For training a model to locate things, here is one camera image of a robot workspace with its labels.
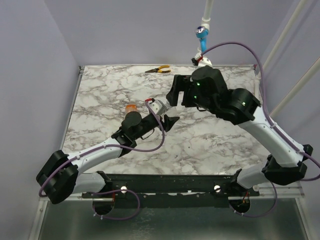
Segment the orange label tea bottle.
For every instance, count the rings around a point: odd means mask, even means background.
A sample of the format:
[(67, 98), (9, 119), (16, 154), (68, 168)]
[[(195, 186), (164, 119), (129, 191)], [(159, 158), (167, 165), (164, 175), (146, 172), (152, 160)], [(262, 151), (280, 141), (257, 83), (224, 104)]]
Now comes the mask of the orange label tea bottle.
[(131, 112), (138, 112), (137, 103), (133, 99), (131, 99), (129, 103), (125, 106), (125, 115), (127, 116)]

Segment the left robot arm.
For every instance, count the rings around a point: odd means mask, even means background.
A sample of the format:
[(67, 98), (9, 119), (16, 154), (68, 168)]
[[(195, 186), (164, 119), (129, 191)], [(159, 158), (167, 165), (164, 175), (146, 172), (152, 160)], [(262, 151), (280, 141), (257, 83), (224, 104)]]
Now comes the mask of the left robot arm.
[(102, 143), (76, 153), (53, 152), (36, 176), (40, 185), (38, 195), (48, 197), (52, 204), (61, 203), (74, 193), (76, 181), (85, 171), (130, 151), (138, 151), (137, 139), (156, 128), (166, 133), (179, 119), (168, 115), (161, 118), (152, 113), (142, 117), (132, 111), (125, 116), (119, 129)]

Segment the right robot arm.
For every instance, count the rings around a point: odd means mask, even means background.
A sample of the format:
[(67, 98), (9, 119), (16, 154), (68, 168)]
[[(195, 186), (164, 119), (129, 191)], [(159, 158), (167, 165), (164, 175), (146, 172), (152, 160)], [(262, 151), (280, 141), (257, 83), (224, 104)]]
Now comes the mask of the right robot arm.
[(182, 106), (208, 111), (219, 119), (231, 122), (252, 135), (268, 151), (266, 161), (240, 169), (230, 183), (230, 191), (241, 196), (254, 185), (270, 181), (286, 186), (302, 180), (307, 172), (304, 161), (313, 148), (286, 140), (289, 136), (268, 121), (260, 101), (247, 89), (229, 89), (219, 69), (204, 66), (191, 75), (175, 75), (166, 95), (170, 106), (178, 104), (183, 93)]

